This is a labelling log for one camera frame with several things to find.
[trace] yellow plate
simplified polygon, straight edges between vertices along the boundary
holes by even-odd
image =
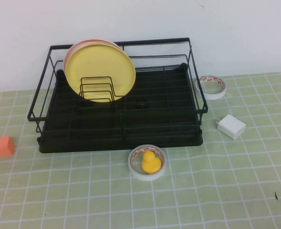
[[[120,99],[131,90],[136,78],[134,65],[126,53],[99,43],[74,52],[67,61],[65,74],[76,93],[83,91],[81,96],[95,102]]]

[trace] black drip tray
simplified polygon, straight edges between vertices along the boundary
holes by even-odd
[[[202,144],[187,65],[137,71],[132,90],[111,103],[81,98],[57,71],[38,142],[42,153]]]

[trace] white tape roll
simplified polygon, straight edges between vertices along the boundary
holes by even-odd
[[[221,85],[221,88],[222,88],[222,92],[220,93],[216,93],[216,94],[209,94],[209,93],[205,93],[203,92],[204,94],[204,97],[208,100],[215,100],[215,99],[220,99],[221,97],[223,97],[226,92],[227,92],[227,84],[226,82],[224,82],[222,79],[216,77],[216,76],[202,76],[200,79],[199,79],[200,83],[205,83],[205,82],[216,82],[217,84],[220,84]],[[196,88],[198,91],[200,91],[199,89],[199,85],[198,85],[198,81],[196,81]]]
[[[132,162],[135,159],[135,157],[142,156],[146,151],[154,152],[155,155],[161,160],[162,167],[156,173],[147,174],[144,171],[143,171],[143,173],[140,173],[140,172],[137,172],[132,166]],[[162,176],[165,173],[166,165],[167,165],[167,160],[166,160],[165,153],[160,148],[158,148],[157,146],[153,146],[153,145],[142,145],[142,146],[136,147],[135,149],[133,149],[131,151],[129,158],[128,158],[129,170],[130,170],[131,174],[139,180],[150,181],[150,180],[155,180],[155,179],[159,178],[160,176]]]

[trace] white charger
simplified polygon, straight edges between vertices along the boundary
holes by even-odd
[[[217,119],[216,123],[218,124],[218,130],[222,131],[233,139],[237,138],[242,132],[244,132],[246,128],[246,124],[230,114],[228,114],[222,120]]]

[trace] white wall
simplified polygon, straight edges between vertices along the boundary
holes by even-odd
[[[36,88],[50,45],[173,37],[199,75],[281,71],[281,0],[0,0],[0,91]]]

